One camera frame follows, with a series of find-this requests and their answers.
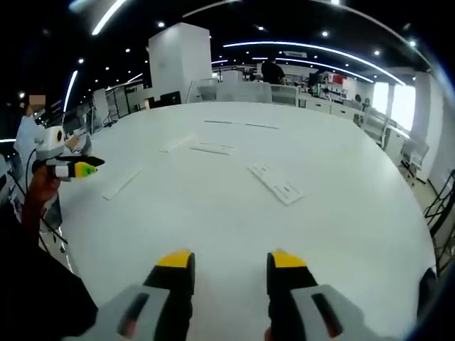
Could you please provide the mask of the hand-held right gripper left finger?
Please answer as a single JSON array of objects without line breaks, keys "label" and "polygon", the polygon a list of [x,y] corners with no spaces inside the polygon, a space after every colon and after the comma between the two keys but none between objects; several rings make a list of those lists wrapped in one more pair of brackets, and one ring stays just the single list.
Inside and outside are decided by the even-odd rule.
[{"label": "hand-held right gripper left finger", "polygon": [[85,340],[185,340],[193,314],[196,256],[178,249],[161,258],[145,282],[102,306]]}]

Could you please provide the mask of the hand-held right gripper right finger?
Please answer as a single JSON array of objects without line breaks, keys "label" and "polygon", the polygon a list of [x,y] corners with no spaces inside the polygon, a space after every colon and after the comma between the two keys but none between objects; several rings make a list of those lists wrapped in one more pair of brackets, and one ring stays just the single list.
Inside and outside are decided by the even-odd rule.
[{"label": "hand-held right gripper right finger", "polygon": [[360,311],[305,261],[281,249],[267,254],[267,340],[358,340]]}]

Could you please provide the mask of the person's left hand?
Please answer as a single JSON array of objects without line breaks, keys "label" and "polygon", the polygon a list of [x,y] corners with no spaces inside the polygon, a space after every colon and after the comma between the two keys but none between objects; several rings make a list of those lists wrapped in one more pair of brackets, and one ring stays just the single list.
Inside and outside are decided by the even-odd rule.
[{"label": "person's left hand", "polygon": [[60,187],[60,180],[53,175],[50,166],[43,164],[36,169],[29,186],[29,196],[34,202],[45,203],[52,199]]}]

